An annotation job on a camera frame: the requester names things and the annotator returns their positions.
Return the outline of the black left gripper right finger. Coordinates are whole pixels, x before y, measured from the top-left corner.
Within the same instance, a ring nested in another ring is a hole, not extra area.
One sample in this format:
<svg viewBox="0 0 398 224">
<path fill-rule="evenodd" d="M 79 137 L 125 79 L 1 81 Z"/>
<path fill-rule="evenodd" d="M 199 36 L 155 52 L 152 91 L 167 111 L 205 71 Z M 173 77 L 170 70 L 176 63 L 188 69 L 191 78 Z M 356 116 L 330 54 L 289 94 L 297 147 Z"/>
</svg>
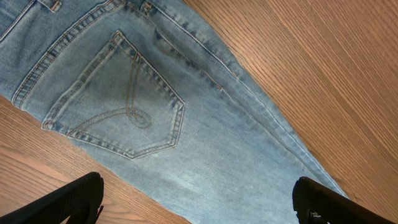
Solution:
<svg viewBox="0 0 398 224">
<path fill-rule="evenodd" d="M 308 177 L 296 181 L 292 200 L 300 224 L 394 224 Z"/>
</svg>

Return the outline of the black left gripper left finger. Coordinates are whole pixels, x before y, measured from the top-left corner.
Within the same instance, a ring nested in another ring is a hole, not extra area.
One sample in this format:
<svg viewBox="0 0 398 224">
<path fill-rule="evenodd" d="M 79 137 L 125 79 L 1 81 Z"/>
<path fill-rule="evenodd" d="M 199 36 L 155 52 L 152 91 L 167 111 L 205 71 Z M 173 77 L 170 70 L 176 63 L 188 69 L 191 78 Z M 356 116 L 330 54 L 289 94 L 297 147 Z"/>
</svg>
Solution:
<svg viewBox="0 0 398 224">
<path fill-rule="evenodd" d="M 104 180 L 90 172 L 73 182 L 1 217 L 1 223 L 95 224 L 103 210 Z"/>
</svg>

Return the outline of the light blue denim jeans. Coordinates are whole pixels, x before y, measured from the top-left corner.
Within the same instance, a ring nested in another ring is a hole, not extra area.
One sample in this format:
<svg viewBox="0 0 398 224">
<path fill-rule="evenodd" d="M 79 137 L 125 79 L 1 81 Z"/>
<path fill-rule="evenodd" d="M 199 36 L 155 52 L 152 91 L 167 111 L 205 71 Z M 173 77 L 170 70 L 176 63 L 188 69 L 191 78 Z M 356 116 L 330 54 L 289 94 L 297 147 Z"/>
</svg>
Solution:
<svg viewBox="0 0 398 224">
<path fill-rule="evenodd" d="M 181 1 L 1 0 L 1 94 L 192 223 L 297 223 L 341 187 Z"/>
</svg>

